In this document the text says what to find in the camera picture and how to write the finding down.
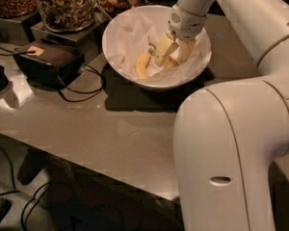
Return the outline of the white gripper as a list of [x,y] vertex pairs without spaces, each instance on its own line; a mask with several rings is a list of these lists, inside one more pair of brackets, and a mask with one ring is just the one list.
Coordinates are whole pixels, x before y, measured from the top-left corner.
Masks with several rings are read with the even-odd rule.
[[185,63],[194,50],[194,38],[202,31],[205,22],[205,15],[195,15],[174,5],[168,22],[170,33],[166,32],[159,38],[155,49],[155,63],[161,65],[176,49],[177,62]]

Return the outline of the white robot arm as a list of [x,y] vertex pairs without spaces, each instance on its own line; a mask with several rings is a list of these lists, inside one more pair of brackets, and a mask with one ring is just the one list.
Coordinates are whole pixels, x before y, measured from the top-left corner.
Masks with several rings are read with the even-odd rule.
[[197,35],[219,3],[258,67],[255,78],[191,94],[173,129],[186,231],[276,231],[269,166],[289,154],[289,5],[282,0],[178,0],[170,28]]

